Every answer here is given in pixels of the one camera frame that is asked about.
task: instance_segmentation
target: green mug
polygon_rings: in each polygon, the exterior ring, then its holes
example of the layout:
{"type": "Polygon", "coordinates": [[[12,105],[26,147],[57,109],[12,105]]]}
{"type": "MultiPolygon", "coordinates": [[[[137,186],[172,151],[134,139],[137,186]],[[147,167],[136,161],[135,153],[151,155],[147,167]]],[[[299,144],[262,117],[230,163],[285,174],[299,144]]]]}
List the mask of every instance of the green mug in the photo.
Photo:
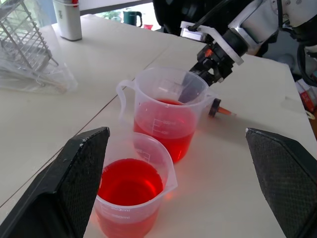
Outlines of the green mug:
{"type": "Polygon", "coordinates": [[[141,27],[143,25],[142,23],[142,13],[139,11],[124,11],[123,12],[123,22],[129,25],[136,26],[137,25],[137,16],[140,17],[141,25],[138,27],[141,27]]]}

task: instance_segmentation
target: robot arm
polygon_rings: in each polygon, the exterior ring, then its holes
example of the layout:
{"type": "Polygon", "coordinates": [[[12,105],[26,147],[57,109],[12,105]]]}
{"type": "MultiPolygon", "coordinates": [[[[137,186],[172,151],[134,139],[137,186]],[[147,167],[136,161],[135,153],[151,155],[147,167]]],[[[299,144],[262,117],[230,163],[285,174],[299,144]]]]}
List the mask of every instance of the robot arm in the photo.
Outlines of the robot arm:
{"type": "MultiPolygon", "coordinates": [[[[317,1],[316,0],[254,0],[229,25],[224,35],[214,28],[198,23],[182,22],[183,37],[206,42],[198,53],[198,63],[191,69],[208,85],[221,82],[231,72],[234,63],[243,63],[241,56],[260,47],[278,30],[288,31],[300,43],[299,68],[303,78],[305,72],[305,51],[317,58],[317,1]],[[282,28],[288,21],[289,27],[282,28]]],[[[308,77],[306,81],[315,84],[308,77]]]]}

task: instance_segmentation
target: white wall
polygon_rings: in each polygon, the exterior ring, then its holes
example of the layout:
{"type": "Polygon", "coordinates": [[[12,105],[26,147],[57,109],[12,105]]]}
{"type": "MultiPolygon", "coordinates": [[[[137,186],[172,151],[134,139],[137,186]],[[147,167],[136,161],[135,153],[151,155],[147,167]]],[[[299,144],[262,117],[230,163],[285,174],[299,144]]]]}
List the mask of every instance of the white wall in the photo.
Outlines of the white wall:
{"type": "Polygon", "coordinates": [[[79,0],[79,8],[81,11],[94,9],[103,6],[118,5],[138,0],[79,0]]]}

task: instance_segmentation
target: plastic measuring jug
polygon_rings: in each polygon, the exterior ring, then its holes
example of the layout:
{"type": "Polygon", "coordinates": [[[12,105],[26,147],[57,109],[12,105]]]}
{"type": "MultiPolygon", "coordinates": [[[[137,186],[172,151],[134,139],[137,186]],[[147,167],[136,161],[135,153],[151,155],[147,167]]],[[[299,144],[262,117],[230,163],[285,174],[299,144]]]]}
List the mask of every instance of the plastic measuring jug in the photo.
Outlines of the plastic measuring jug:
{"type": "MultiPolygon", "coordinates": [[[[142,238],[151,230],[163,196],[177,187],[172,159],[166,148],[154,138],[140,133],[110,137],[106,148],[104,169],[114,162],[127,158],[151,165],[159,174],[162,192],[150,201],[134,206],[119,206],[109,203],[103,200],[98,192],[95,211],[102,231],[109,238],[142,238]]],[[[132,173],[125,173],[126,178],[132,176],[132,173]]],[[[118,173],[117,179],[119,180],[122,175],[122,173],[118,173]]],[[[114,186],[110,181],[102,180],[100,188],[103,182],[106,186],[114,186]]],[[[138,192],[133,191],[130,196],[135,196],[136,193],[138,192]]]]}
{"type": "Polygon", "coordinates": [[[196,74],[180,69],[146,69],[134,81],[123,80],[118,84],[120,120],[126,107],[122,86],[135,90],[133,130],[161,142],[174,163],[181,160],[204,107],[215,99],[207,83],[196,74]]]}

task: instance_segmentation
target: red water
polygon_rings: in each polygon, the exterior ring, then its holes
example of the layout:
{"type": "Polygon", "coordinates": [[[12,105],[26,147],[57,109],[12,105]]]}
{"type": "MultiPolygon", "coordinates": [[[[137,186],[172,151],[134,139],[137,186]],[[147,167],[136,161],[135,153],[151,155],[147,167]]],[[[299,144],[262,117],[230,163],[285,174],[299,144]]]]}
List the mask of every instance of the red water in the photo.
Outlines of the red water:
{"type": "MultiPolygon", "coordinates": [[[[173,100],[158,101],[170,105],[182,105],[173,100]]],[[[176,163],[188,151],[195,132],[195,115],[189,108],[171,108],[155,102],[145,102],[137,110],[133,130],[149,135],[162,143],[176,163]]]]}
{"type": "MultiPolygon", "coordinates": [[[[163,191],[157,171],[148,163],[123,159],[111,163],[103,170],[98,196],[112,204],[133,206],[145,203],[163,191]]],[[[102,231],[109,238],[142,238],[148,233],[158,214],[132,224],[119,224],[102,216],[96,210],[102,231]]]]}

